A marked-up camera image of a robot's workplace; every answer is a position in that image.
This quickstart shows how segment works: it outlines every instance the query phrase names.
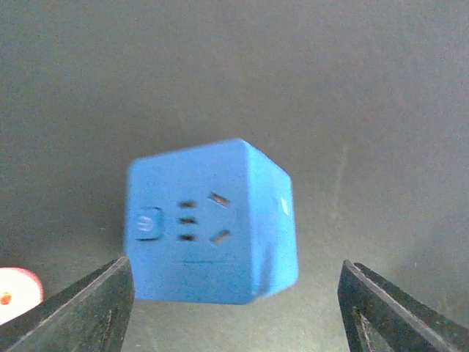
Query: electrical socket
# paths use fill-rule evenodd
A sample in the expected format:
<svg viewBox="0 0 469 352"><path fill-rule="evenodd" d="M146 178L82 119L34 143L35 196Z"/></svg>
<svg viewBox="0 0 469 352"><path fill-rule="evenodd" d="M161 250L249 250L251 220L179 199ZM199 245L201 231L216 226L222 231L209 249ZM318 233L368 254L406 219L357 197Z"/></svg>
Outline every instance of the electrical socket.
<svg viewBox="0 0 469 352"><path fill-rule="evenodd" d="M135 160L125 252L136 299L247 304L298 280L289 175L242 139Z"/></svg>

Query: socket cube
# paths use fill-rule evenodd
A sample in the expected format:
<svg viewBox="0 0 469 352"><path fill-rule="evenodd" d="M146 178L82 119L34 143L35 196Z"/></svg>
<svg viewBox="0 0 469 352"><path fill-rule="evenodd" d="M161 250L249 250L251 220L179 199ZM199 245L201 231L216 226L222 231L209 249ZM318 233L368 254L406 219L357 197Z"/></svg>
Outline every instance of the socket cube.
<svg viewBox="0 0 469 352"><path fill-rule="evenodd" d="M242 139L135 160L125 252L136 299L247 304L298 279L289 175Z"/></svg>

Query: small white label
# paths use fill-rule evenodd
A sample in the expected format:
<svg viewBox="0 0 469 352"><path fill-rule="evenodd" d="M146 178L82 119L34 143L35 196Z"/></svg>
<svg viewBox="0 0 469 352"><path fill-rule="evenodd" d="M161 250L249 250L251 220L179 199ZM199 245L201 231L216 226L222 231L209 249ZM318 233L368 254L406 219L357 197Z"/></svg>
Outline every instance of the small white label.
<svg viewBox="0 0 469 352"><path fill-rule="evenodd" d="M153 230L153 220L148 216L139 216L139 222L137 222L137 226L139 227L140 231L150 232Z"/></svg>
<svg viewBox="0 0 469 352"><path fill-rule="evenodd" d="M281 199L281 207L284 209L285 215L289 215L287 201L283 198Z"/></svg>

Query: cube face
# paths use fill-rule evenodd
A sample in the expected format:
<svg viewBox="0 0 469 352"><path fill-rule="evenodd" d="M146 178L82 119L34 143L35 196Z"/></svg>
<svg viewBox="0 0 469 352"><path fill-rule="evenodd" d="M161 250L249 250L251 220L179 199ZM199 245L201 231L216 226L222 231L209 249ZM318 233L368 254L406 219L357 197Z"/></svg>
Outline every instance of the cube face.
<svg viewBox="0 0 469 352"><path fill-rule="evenodd" d="M290 179L241 139L139 159L128 175L125 251L137 299L268 296L292 281L296 260Z"/></svg>
<svg viewBox="0 0 469 352"><path fill-rule="evenodd" d="M292 181L260 151L249 153L253 292L271 296L299 276Z"/></svg>

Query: blue plastic casing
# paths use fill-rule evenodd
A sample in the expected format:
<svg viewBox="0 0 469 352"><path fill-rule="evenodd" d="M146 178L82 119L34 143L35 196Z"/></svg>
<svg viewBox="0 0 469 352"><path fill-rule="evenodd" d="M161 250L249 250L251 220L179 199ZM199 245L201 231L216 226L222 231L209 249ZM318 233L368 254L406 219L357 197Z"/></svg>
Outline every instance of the blue plastic casing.
<svg viewBox="0 0 469 352"><path fill-rule="evenodd" d="M298 279L290 177L242 139L135 160L125 252L136 299L271 296Z"/></svg>

